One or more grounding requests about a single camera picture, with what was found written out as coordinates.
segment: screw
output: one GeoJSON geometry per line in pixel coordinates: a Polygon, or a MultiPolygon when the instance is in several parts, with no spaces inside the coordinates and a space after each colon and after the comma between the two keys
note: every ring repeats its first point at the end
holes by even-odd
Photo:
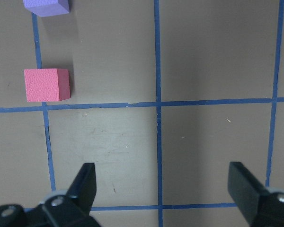
{"type": "Polygon", "coordinates": [[[52,201],[52,206],[57,207],[63,203],[64,198],[62,196],[58,196],[57,199],[52,201]]]}
{"type": "Polygon", "coordinates": [[[14,206],[9,206],[9,208],[5,209],[2,213],[1,213],[1,216],[3,218],[9,216],[9,215],[12,215],[16,210],[16,207],[14,206]]]}
{"type": "Polygon", "coordinates": [[[284,203],[284,194],[278,194],[277,198],[280,202],[284,203]]]}

